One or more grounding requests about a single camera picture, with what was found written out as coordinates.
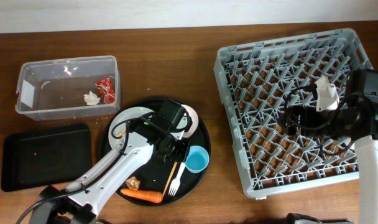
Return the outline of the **wooden chopstick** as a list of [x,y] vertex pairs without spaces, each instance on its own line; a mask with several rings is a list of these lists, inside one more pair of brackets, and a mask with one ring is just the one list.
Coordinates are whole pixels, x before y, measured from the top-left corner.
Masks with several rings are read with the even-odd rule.
[[164,195],[165,195],[165,193],[167,191],[168,186],[170,185],[170,182],[171,182],[172,176],[173,176],[173,174],[175,172],[176,166],[177,166],[177,162],[174,162],[173,167],[172,167],[172,169],[170,171],[169,177],[167,179],[167,182],[165,184],[164,191],[162,193],[163,197],[164,197]]

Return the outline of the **white tissue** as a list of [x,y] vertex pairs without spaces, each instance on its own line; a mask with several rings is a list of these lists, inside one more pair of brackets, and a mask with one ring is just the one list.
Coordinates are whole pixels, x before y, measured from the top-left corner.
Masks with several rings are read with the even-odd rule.
[[101,98],[94,94],[92,91],[90,91],[88,94],[84,94],[83,98],[87,106],[97,105],[101,100]]

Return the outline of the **blue plastic cup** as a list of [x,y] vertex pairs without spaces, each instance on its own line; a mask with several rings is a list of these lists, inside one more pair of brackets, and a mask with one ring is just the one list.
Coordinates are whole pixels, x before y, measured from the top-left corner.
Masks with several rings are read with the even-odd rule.
[[210,162],[208,151],[201,146],[191,146],[185,161],[186,168],[191,173],[200,173],[205,170]]

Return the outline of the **white plastic fork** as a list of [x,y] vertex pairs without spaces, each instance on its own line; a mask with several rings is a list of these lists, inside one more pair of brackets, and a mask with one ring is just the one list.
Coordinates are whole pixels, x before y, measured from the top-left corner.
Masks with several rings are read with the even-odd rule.
[[180,186],[180,179],[182,177],[182,174],[185,168],[186,168],[186,165],[184,163],[181,163],[176,177],[172,180],[170,184],[170,188],[168,191],[169,196],[173,197],[177,193],[177,190],[179,189],[179,186]]

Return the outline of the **pink bowl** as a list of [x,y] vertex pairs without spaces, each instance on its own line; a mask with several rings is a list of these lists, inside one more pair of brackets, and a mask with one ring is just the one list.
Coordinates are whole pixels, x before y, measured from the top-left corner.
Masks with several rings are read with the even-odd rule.
[[191,136],[195,133],[195,131],[196,131],[197,127],[198,127],[198,124],[199,124],[199,117],[198,117],[198,114],[196,113],[196,111],[195,111],[192,107],[190,107],[190,106],[188,106],[188,105],[182,105],[182,106],[183,106],[183,107],[186,109],[186,111],[188,112],[188,116],[185,115],[185,116],[180,120],[180,122],[179,122],[177,128],[185,128],[186,125],[187,125],[187,121],[188,121],[188,119],[190,119],[190,121],[191,121],[191,126],[190,126],[189,130],[188,130],[188,131],[184,131],[184,132],[182,132],[182,137],[183,137],[183,138],[189,138],[189,137],[191,137]]

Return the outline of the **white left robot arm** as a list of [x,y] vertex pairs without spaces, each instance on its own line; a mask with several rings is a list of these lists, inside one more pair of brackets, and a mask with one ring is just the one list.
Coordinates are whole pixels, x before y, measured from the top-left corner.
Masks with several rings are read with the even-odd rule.
[[113,121],[108,132],[115,147],[95,166],[63,191],[49,185],[24,214],[30,223],[96,223],[105,203],[122,183],[153,154],[182,162],[188,154],[188,134],[197,122],[189,116],[163,119],[149,112],[121,122],[126,132],[119,142],[120,124]]

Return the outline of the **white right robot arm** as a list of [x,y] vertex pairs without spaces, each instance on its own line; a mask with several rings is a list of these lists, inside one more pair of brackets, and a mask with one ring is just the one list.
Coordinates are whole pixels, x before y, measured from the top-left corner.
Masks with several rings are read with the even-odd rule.
[[344,98],[326,77],[303,87],[312,92],[316,107],[284,105],[279,125],[293,136],[325,140],[350,138],[359,166],[360,223],[378,223],[378,71],[349,72]]

